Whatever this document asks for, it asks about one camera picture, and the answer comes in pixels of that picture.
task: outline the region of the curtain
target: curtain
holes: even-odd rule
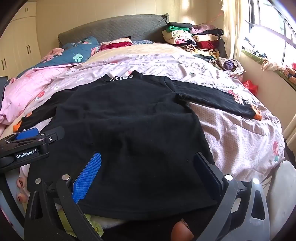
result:
[[[239,59],[243,30],[243,3],[247,0],[223,0],[222,10],[224,11],[224,36],[225,50],[228,58]]]
[[[296,115],[284,130],[283,136],[286,139],[287,146],[296,155]]]

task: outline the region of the red plastic bag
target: red plastic bag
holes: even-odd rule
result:
[[[258,86],[254,85],[251,80],[247,80],[247,81],[243,82],[242,84],[244,85],[245,88],[249,89],[249,91],[253,95],[255,95],[255,96],[257,95]]]

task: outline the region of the gray quilted headboard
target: gray quilted headboard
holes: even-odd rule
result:
[[[150,39],[164,42],[162,30],[169,22],[169,15],[126,15],[101,19],[81,25],[58,35],[60,47],[75,43],[88,36],[95,37],[99,43],[131,36],[131,40]]]

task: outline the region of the wardrobe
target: wardrobe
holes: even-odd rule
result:
[[[16,77],[41,61],[36,34],[36,2],[17,12],[0,38],[0,76]]]

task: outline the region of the teal leaf print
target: teal leaf print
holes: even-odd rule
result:
[[[75,62],[81,62],[82,61],[82,59],[83,59],[83,56],[81,55],[81,54],[74,54],[74,57],[73,57],[73,59],[74,59],[74,61]]]

